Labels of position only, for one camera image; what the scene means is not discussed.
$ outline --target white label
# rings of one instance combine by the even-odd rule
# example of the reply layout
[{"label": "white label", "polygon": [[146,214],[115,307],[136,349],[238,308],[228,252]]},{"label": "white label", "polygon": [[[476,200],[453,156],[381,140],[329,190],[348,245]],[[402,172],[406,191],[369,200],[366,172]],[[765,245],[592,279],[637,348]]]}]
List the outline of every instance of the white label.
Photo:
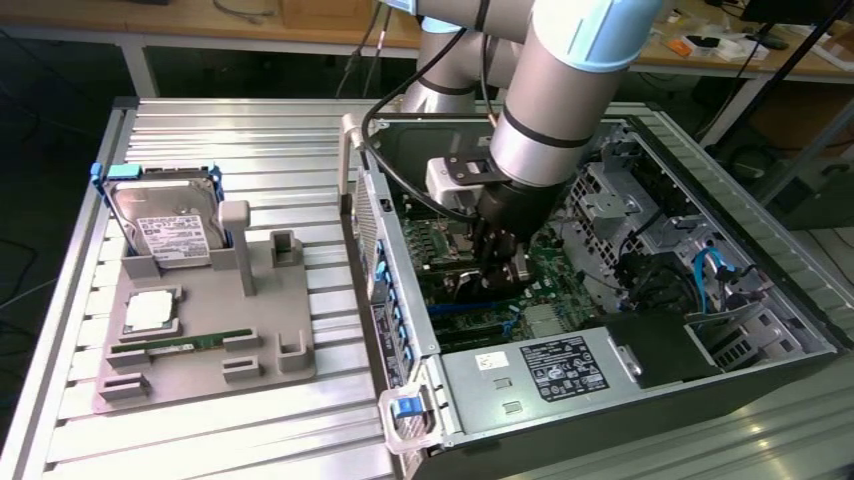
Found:
[{"label": "white label", "polygon": [[184,260],[209,255],[198,215],[140,218],[137,223],[154,260]]},{"label": "white label", "polygon": [[478,370],[492,370],[493,368],[501,368],[509,365],[504,352],[492,352],[484,353],[482,355],[474,355],[474,361],[477,362]]}]

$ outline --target hard drive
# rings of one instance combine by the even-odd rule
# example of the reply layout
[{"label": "hard drive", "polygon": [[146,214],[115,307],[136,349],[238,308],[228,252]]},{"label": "hard drive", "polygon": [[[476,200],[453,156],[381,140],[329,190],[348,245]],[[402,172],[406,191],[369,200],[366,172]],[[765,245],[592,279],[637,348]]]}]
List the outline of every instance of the hard drive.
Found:
[{"label": "hard drive", "polygon": [[125,238],[133,253],[153,256],[161,268],[208,265],[210,250],[228,247],[218,180],[216,167],[109,168],[103,196]]}]

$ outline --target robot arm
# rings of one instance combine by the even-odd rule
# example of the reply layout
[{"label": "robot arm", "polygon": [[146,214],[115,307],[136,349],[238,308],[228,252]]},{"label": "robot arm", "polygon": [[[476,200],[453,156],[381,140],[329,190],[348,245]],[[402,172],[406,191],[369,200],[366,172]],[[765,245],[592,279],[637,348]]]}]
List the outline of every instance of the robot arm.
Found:
[{"label": "robot arm", "polygon": [[[392,6],[401,3],[386,1]],[[482,3],[488,4],[485,14],[480,9]],[[409,10],[480,27],[489,34],[505,35],[508,40],[517,40],[518,30],[526,29],[489,158],[478,162],[493,171],[480,188],[477,221],[472,227],[480,277],[460,290],[469,301],[514,295],[525,282],[532,281],[524,260],[529,240],[545,224],[565,182],[575,174],[584,147],[621,75],[645,44],[661,4],[660,0],[482,3],[418,0]],[[525,8],[529,15],[518,12]],[[429,35],[425,41],[437,41],[441,46],[446,43]],[[454,48],[466,49],[464,42]],[[465,77],[460,75],[464,69],[452,68],[452,62],[460,61],[464,60],[448,55],[430,80],[410,87],[404,109],[434,112],[468,109],[465,102],[473,102],[472,95],[448,101],[454,92],[464,93]],[[449,88],[441,85],[448,82]],[[429,90],[444,100],[425,100]]]}]

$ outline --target gray plastic stand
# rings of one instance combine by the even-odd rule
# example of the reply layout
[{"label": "gray plastic stand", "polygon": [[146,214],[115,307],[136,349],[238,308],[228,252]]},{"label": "gray plastic stand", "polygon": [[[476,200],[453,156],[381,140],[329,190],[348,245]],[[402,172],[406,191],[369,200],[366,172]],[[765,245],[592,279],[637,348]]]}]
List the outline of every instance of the gray plastic stand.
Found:
[{"label": "gray plastic stand", "polygon": [[[121,260],[95,380],[97,413],[289,383],[316,373],[301,243],[286,230],[246,243],[246,202],[222,202],[220,222],[233,248],[212,251],[209,266],[160,270],[149,256]],[[150,290],[173,293],[173,323],[124,333],[128,299]],[[236,330],[246,332],[217,344],[212,337],[197,338]],[[174,342],[180,351],[164,353],[162,344],[148,343],[174,339],[186,339]]]}]

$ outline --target hard drive label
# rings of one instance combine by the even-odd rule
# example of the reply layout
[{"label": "hard drive label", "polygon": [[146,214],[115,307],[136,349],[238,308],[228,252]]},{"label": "hard drive label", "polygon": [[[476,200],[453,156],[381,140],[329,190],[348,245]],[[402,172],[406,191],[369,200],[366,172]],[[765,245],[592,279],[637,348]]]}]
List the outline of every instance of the hard drive label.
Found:
[{"label": "hard drive label", "polygon": [[154,260],[184,260],[209,255],[198,215],[140,218],[137,223]]},{"label": "hard drive label", "polygon": [[538,396],[546,402],[556,402],[608,388],[608,382],[583,337],[528,345],[518,350]]}]

